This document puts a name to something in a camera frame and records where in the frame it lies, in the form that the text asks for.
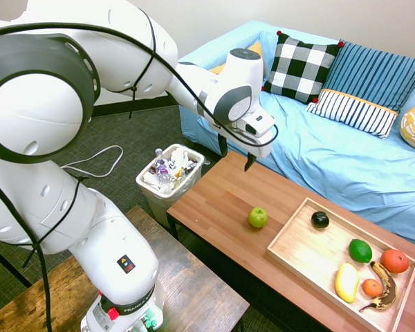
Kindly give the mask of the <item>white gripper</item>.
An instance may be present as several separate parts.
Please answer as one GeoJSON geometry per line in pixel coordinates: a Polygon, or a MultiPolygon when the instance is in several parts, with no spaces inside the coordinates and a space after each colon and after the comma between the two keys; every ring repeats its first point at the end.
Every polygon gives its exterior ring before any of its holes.
{"type": "Polygon", "coordinates": [[[222,156],[227,156],[227,140],[235,142],[248,152],[244,171],[248,171],[257,158],[265,158],[272,149],[275,119],[260,105],[231,124],[214,121],[210,127],[218,133],[222,156]]]}

